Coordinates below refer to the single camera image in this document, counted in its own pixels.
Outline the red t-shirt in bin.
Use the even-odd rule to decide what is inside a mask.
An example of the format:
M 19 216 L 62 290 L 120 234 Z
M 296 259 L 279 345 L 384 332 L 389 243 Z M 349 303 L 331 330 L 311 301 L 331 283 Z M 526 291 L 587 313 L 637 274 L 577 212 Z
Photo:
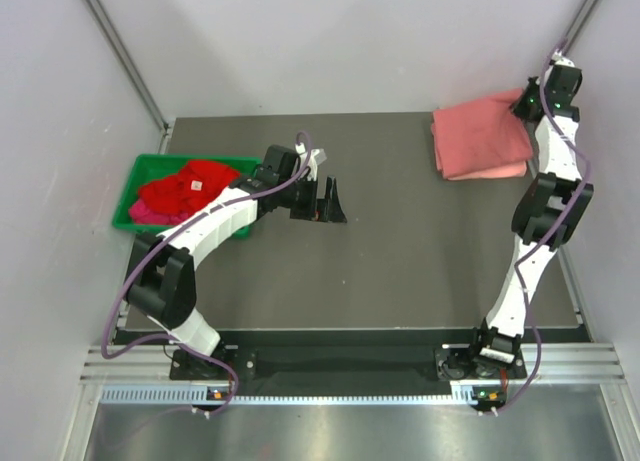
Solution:
M 223 163 L 192 159 L 177 173 L 140 187 L 138 196 L 158 214 L 191 216 L 239 176 L 239 171 Z

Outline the folded light pink t-shirt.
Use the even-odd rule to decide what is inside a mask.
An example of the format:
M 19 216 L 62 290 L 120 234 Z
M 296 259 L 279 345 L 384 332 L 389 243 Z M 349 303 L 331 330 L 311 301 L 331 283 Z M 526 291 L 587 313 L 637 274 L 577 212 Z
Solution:
M 449 181 L 463 181 L 473 179 L 504 179 L 504 178 L 518 178 L 523 177 L 527 173 L 527 164 L 522 162 L 516 162 L 496 168 L 490 168 L 485 170 L 479 170 L 470 172 L 467 174 L 449 176 L 446 180 Z

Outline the aluminium frame rail front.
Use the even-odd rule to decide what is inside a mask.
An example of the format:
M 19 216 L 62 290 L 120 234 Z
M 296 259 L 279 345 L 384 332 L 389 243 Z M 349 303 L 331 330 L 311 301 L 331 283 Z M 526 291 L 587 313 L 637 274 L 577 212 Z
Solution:
M 609 384 L 626 381 L 615 348 L 606 343 L 545 343 L 541 355 L 536 346 L 522 347 L 525 367 L 539 366 L 534 381 L 539 384 Z M 170 361 L 159 346 L 140 346 L 106 360 L 92 347 L 80 379 L 83 382 L 159 383 L 169 379 Z

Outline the aluminium left corner post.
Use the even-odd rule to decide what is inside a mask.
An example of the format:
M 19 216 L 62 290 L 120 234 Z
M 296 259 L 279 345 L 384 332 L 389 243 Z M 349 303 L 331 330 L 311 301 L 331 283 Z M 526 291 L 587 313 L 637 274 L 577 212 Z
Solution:
M 101 0 L 82 1 L 154 125 L 161 133 L 166 133 L 169 129 L 169 122 L 162 114 L 103 2 Z

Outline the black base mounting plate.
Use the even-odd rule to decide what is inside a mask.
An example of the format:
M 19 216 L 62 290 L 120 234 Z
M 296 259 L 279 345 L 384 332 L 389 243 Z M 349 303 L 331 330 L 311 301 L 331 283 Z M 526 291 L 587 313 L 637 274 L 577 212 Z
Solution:
M 474 329 L 225 330 L 214 356 L 198 359 L 164 341 L 171 381 L 239 382 L 246 397 L 368 397 L 443 394 L 453 381 L 521 380 L 521 357 L 507 368 L 473 361 Z

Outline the salmon pink t-shirt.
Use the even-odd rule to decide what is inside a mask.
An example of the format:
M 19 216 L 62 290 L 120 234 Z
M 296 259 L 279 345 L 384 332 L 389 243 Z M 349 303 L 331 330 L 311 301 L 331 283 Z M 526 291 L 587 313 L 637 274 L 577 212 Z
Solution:
M 516 88 L 433 112 L 436 167 L 442 177 L 467 174 L 533 156 L 529 135 L 511 106 L 523 93 Z

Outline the aluminium corner post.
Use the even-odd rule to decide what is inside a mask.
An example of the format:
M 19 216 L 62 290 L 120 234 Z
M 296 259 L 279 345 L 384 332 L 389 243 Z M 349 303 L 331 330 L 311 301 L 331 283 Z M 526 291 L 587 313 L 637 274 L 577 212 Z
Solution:
M 161 133 L 166 133 L 169 129 L 169 122 L 162 114 L 103 2 L 101 0 L 82 1 L 154 125 Z
M 573 16 L 573 19 L 569 24 L 569 27 L 561 37 L 560 45 L 554 49 L 555 53 L 559 53 L 564 57 L 567 57 L 569 51 L 576 44 L 591 15 L 594 13 L 601 1 L 602 0 L 583 0 L 581 2 L 578 10 L 576 11 L 576 14 Z M 546 62 L 543 70 L 543 75 L 536 76 L 539 78 L 539 83 L 543 80 L 548 66 L 552 63 L 552 61 Z

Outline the green plastic bin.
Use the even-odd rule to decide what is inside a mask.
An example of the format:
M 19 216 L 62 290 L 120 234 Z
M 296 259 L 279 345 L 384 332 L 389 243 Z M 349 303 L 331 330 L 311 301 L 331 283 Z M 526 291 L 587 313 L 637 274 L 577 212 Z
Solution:
M 114 228 L 128 232 L 148 231 L 158 234 L 174 226 L 161 225 L 139 225 L 135 224 L 128 214 L 133 203 L 140 199 L 138 190 L 143 185 L 177 173 L 185 164 L 192 159 L 203 159 L 216 161 L 228 165 L 241 174 L 251 174 L 261 163 L 255 157 L 237 156 L 202 156 L 202 155 L 151 155 L 144 154 L 137 157 L 131 169 L 129 179 L 125 184 L 124 191 L 116 207 L 112 225 Z

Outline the aluminium right corner post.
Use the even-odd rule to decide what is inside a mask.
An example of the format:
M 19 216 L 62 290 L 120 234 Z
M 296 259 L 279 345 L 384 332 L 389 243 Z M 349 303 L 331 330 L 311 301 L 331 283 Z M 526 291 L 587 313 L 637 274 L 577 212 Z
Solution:
M 559 53 L 564 57 L 567 57 L 569 51 L 576 44 L 591 15 L 594 13 L 601 1 L 602 0 L 583 0 L 581 2 L 578 10 L 576 11 L 576 14 L 573 16 L 573 19 L 569 24 L 569 27 L 561 37 L 560 45 L 554 49 L 555 53 Z M 548 66 L 552 63 L 552 61 L 546 62 L 543 70 L 543 75 L 536 76 L 539 78 L 539 83 L 543 80 Z

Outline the magenta t-shirt in bin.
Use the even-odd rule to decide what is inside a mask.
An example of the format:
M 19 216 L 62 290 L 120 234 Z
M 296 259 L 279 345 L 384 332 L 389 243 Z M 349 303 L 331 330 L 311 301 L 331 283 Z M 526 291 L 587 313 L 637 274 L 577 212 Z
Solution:
M 189 218 L 189 215 L 184 212 L 177 215 L 169 215 L 153 211 L 142 199 L 138 199 L 133 203 L 128 210 L 128 214 L 132 221 L 139 225 L 175 226 Z

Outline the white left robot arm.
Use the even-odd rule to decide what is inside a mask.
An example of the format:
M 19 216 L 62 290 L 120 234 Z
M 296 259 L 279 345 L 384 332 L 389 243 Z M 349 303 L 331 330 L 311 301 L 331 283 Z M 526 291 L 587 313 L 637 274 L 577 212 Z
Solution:
M 120 299 L 160 326 L 175 342 L 194 351 L 192 365 L 205 377 L 226 368 L 220 334 L 196 308 L 199 264 L 237 231 L 283 208 L 291 218 L 344 223 L 337 181 L 318 192 L 321 148 L 303 141 L 293 148 L 272 145 L 253 173 L 242 174 L 183 223 L 157 235 L 137 235 Z

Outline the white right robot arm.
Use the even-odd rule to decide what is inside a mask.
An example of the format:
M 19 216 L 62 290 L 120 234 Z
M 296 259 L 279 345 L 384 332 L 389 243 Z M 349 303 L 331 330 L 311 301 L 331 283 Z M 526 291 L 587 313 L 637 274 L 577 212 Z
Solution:
M 576 134 L 580 111 L 572 104 L 582 71 L 554 54 L 541 77 L 529 80 L 513 114 L 537 124 L 538 167 L 514 212 L 514 251 L 501 291 L 467 351 L 469 369 L 487 377 L 516 362 L 539 281 L 556 252 L 573 236 L 594 193 L 581 175 Z

